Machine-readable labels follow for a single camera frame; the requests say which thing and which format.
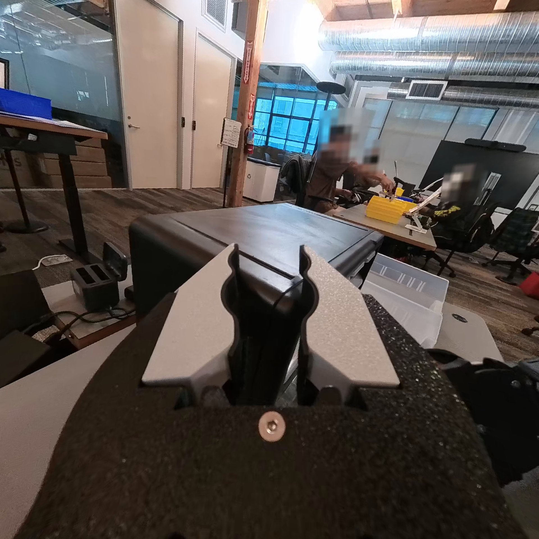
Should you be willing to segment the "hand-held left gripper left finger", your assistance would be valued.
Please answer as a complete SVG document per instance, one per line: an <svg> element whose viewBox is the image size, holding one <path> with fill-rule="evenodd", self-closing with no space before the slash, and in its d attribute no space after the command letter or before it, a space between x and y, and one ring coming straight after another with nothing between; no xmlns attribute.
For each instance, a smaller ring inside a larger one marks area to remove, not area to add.
<svg viewBox="0 0 539 539"><path fill-rule="evenodd" d="M205 390L231 380L240 341L238 270L238 244L230 244L177 289L144 386Z"/></svg>

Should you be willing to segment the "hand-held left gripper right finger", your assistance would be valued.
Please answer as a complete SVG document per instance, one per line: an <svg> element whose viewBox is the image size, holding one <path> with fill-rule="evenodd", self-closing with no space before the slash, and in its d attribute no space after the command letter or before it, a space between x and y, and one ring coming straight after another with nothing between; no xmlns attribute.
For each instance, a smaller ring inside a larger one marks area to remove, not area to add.
<svg viewBox="0 0 539 539"><path fill-rule="evenodd" d="M361 291L312 248L300 246L300 359L317 390L395 389L400 380Z"/></svg>

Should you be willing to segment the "black drawer cabinet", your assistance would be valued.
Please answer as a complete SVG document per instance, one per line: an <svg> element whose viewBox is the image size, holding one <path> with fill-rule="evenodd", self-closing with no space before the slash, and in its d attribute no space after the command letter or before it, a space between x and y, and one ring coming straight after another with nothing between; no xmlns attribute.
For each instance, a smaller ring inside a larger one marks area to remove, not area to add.
<svg viewBox="0 0 539 539"><path fill-rule="evenodd" d="M268 317L290 319L301 298L300 246L352 278L366 275L382 241L379 232L288 203L147 215L129 227L137 315L237 244L246 294Z"/></svg>

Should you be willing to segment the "large clear storage bin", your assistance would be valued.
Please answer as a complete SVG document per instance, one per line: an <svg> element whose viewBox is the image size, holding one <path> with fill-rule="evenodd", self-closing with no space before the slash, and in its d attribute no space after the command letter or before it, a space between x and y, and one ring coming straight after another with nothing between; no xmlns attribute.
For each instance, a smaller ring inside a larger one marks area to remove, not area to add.
<svg viewBox="0 0 539 539"><path fill-rule="evenodd" d="M435 347L448 279L378 253L363 282L363 294L380 305L425 349Z"/></svg>

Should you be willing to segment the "black battery charger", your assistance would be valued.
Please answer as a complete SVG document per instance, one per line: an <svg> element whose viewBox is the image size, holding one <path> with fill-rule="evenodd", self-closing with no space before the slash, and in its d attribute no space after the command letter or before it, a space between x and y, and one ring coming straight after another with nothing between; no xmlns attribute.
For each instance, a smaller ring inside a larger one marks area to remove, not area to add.
<svg viewBox="0 0 539 539"><path fill-rule="evenodd" d="M102 261L71 271L73 291L87 312L107 310L118 305L118 283L125 281L127 273L127 256L113 243L105 242Z"/></svg>

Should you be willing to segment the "wooden work table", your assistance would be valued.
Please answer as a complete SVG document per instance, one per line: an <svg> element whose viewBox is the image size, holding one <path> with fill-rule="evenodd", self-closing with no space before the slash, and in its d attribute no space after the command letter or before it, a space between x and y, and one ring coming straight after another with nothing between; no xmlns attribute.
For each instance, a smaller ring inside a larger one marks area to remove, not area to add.
<svg viewBox="0 0 539 539"><path fill-rule="evenodd" d="M387 238L398 240L408 245L420 247L427 251L436 251L437 245L430 230L421 233L406 228L408 219L404 216L401 216L397 224L391 224L386 221L367 217L366 211L366 205L357 205L348 209L335 209L332 212L328 212L327 215L354 225L369 228L381 233Z"/></svg>

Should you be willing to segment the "red bag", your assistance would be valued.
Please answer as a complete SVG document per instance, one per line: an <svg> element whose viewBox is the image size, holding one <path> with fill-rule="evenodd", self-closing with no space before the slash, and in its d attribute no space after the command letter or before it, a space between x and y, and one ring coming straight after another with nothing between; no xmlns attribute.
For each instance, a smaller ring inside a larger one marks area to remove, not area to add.
<svg viewBox="0 0 539 539"><path fill-rule="evenodd" d="M530 273L523 281L518 285L522 293L529 298L539 300L539 274L538 272Z"/></svg>

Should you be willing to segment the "yellow storage bins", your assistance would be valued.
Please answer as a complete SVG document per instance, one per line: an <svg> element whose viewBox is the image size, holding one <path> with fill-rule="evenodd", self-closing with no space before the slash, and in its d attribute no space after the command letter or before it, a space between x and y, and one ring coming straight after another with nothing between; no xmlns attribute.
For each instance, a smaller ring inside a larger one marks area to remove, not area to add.
<svg viewBox="0 0 539 539"><path fill-rule="evenodd" d="M374 196L367 204L366 216L389 224L397 224L405 213L416 206L415 202L408 199Z"/></svg>

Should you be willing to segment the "white power adapter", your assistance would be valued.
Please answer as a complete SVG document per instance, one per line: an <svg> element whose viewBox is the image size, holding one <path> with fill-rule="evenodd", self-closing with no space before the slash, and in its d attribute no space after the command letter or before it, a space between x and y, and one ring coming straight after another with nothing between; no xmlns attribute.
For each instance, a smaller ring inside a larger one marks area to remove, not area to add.
<svg viewBox="0 0 539 539"><path fill-rule="evenodd" d="M48 255L38 260L37 265L32 268L32 271L38 270L40 267L49 267L60 264L68 264L73 262L72 258L65 254Z"/></svg>

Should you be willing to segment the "office chair with black jacket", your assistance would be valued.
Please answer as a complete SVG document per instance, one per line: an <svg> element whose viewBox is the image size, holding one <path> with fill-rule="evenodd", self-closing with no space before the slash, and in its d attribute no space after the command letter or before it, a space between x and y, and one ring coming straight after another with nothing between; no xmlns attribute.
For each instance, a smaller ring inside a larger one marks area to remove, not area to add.
<svg viewBox="0 0 539 539"><path fill-rule="evenodd" d="M296 195L295 205L305 207L307 186L313 176L318 153L312 156L293 154L284 163L280 171L280 179L285 179L290 191Z"/></svg>

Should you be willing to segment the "white recycling bin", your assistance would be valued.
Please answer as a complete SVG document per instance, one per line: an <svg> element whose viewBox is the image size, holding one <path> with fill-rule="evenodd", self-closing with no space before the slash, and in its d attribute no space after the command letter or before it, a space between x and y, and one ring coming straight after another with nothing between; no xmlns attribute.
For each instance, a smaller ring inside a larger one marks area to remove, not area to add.
<svg viewBox="0 0 539 539"><path fill-rule="evenodd" d="M258 203L273 203L280 166L248 157L243 197Z"/></svg>

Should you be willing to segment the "black case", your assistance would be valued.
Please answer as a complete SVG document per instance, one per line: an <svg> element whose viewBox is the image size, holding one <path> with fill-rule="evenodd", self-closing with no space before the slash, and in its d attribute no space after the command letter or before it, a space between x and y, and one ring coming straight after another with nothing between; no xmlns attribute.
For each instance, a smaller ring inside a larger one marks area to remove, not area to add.
<svg viewBox="0 0 539 539"><path fill-rule="evenodd" d="M34 338L40 330L55 329L53 322L32 270L1 276L1 387L66 357L64 345Z"/></svg>

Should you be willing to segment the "plaid office chair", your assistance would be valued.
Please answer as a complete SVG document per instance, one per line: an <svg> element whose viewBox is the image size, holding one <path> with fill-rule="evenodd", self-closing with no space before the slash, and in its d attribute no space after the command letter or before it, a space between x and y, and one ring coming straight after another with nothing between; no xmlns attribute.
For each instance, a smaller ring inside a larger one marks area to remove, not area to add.
<svg viewBox="0 0 539 539"><path fill-rule="evenodd" d="M516 274L531 273L525 265L538 260L538 212L515 208L493 232L488 246L495 255L483 262L482 267L508 266L507 276L497 276L496 279L516 286Z"/></svg>

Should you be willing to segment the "stack of cardboard boxes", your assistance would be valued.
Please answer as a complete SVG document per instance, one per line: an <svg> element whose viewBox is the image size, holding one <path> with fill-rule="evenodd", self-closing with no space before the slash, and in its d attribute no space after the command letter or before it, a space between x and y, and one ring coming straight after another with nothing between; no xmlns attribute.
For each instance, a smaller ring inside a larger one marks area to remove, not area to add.
<svg viewBox="0 0 539 539"><path fill-rule="evenodd" d="M59 157L51 153L11 152L17 180L22 188L60 189L63 180ZM77 143L77 155L70 157L79 189L109 189L113 186L102 142L90 139Z"/></svg>

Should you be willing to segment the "small whiteboard on stand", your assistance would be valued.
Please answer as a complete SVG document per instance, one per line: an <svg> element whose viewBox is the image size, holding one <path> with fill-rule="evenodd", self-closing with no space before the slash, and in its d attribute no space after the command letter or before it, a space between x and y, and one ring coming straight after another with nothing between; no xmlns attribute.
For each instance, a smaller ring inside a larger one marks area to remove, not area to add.
<svg viewBox="0 0 539 539"><path fill-rule="evenodd" d="M225 172L223 181L223 204L222 208L226 207L227 190L230 183L232 155L233 151L238 147L240 140L241 123L231 118L224 118L221 131L220 144L226 148Z"/></svg>

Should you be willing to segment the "narrow white door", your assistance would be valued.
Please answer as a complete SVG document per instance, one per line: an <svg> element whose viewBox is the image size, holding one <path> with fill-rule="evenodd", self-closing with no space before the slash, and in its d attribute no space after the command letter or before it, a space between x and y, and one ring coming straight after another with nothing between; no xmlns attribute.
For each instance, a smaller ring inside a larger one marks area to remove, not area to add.
<svg viewBox="0 0 539 539"><path fill-rule="evenodd" d="M229 115L234 58L201 34L195 46L193 95L193 188L219 188L224 174L221 144L224 118Z"/></svg>

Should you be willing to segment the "large black screen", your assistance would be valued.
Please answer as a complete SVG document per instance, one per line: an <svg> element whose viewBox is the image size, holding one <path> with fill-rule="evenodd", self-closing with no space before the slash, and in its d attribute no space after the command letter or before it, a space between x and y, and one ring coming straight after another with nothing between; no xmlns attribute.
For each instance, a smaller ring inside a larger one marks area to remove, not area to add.
<svg viewBox="0 0 539 539"><path fill-rule="evenodd" d="M464 142L441 141L419 187L426 190L432 183L441 186L441 179L458 172L476 185L472 192L474 197L468 198L470 202L480 196L492 174L498 175L495 185L488 187L487 201L512 210L538 176L538 154L504 152L473 147Z"/></svg>

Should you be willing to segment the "wide white door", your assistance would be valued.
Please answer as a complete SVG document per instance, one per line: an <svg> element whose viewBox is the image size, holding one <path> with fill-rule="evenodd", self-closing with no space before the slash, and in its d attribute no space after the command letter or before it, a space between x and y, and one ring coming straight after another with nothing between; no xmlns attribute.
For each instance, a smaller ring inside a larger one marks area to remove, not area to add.
<svg viewBox="0 0 539 539"><path fill-rule="evenodd" d="M177 188L183 24L156 1L114 4L129 186Z"/></svg>

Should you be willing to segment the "black video bar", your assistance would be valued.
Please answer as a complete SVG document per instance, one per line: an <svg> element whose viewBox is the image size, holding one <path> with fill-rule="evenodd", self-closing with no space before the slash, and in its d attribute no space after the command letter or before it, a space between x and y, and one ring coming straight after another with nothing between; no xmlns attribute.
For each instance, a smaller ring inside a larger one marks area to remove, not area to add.
<svg viewBox="0 0 539 539"><path fill-rule="evenodd" d="M486 148L490 150L499 150L499 151L504 151L504 152L515 152L515 153L525 152L527 149L525 145L500 142L500 141L495 141L495 140L475 139L475 138L467 138L464 141L464 144L470 145L473 147L480 147L480 148Z"/></svg>

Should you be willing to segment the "wooden standing desk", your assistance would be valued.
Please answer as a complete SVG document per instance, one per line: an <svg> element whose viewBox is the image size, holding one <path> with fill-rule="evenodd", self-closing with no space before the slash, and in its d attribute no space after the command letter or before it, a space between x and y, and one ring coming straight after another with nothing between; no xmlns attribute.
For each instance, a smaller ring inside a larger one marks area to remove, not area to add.
<svg viewBox="0 0 539 539"><path fill-rule="evenodd" d="M12 151L26 154L57 154L72 234L72 238L60 240L59 245L69 252L70 257L85 264L100 262L100 259L88 249L76 178L71 163L71 157L77 155L76 142L91 138L107 140L108 135L106 132L70 122L1 112L1 150L8 163L18 206L22 214L21 219L3 222L1 228L4 231L17 234L35 234L49 229L48 225L31 221L29 218L17 179Z"/></svg>

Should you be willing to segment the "black floor lamp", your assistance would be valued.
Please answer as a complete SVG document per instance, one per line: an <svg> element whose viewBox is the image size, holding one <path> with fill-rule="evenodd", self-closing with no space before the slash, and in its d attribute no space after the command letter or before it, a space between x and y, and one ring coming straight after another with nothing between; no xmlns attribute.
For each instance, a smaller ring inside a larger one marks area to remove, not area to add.
<svg viewBox="0 0 539 539"><path fill-rule="evenodd" d="M329 103L331 102L332 96L342 95L346 93L346 87L334 81L320 81L316 84L316 88L318 91L326 93L326 102L325 102L324 111L328 110Z"/></svg>

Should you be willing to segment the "ceiling air vent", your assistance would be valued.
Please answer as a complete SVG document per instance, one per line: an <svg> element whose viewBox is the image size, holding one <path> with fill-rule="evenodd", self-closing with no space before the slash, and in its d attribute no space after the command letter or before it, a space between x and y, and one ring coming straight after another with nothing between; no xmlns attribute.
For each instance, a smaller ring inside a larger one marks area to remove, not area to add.
<svg viewBox="0 0 539 539"><path fill-rule="evenodd" d="M446 80L412 80L405 99L440 101L447 85L448 81Z"/></svg>

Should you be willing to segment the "blue box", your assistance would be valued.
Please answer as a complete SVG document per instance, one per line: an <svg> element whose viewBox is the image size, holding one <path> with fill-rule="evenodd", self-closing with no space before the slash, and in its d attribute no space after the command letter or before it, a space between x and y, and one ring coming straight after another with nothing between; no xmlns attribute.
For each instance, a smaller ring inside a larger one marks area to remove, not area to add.
<svg viewBox="0 0 539 539"><path fill-rule="evenodd" d="M1 88L1 112L52 119L50 99Z"/></svg>

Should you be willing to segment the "wooden post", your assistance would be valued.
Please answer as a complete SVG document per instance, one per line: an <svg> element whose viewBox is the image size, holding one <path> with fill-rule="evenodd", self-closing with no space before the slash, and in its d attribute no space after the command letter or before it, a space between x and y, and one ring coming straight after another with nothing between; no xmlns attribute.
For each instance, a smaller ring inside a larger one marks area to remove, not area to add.
<svg viewBox="0 0 539 539"><path fill-rule="evenodd" d="M247 164L245 133L253 124L267 14L268 1L247 1L245 46L237 111L241 133L238 147L232 154L227 207L240 207L243 202Z"/></svg>

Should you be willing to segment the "medium silver air duct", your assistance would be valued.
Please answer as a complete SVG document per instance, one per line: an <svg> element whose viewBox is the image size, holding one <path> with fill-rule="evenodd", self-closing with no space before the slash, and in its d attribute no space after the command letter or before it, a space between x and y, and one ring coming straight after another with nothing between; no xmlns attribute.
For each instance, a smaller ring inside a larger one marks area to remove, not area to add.
<svg viewBox="0 0 539 539"><path fill-rule="evenodd" d="M335 52L334 74L538 83L538 53Z"/></svg>

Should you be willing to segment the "thin silver air duct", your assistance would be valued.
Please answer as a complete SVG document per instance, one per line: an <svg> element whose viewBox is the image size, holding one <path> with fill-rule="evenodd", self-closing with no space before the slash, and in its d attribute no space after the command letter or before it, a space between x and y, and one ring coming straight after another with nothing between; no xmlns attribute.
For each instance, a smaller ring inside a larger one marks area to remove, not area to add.
<svg viewBox="0 0 539 539"><path fill-rule="evenodd" d="M393 83L387 90L388 100L407 100L410 83ZM475 105L494 108L538 108L538 91L506 88L447 85L440 101L442 104Z"/></svg>

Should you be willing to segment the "large silver air duct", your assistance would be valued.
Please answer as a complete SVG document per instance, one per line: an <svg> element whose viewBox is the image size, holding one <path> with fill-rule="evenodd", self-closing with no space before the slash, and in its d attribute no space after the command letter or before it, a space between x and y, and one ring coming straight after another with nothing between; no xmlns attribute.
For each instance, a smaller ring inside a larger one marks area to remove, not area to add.
<svg viewBox="0 0 539 539"><path fill-rule="evenodd" d="M323 51L538 52L538 12L424 16L323 22Z"/></svg>

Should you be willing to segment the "wall air vent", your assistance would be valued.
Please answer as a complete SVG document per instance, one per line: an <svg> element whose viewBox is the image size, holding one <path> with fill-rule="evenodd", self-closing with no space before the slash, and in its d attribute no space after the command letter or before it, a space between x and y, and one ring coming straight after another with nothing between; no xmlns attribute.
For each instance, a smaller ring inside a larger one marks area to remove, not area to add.
<svg viewBox="0 0 539 539"><path fill-rule="evenodd" d="M222 31L226 30L227 1L202 1L202 14Z"/></svg>

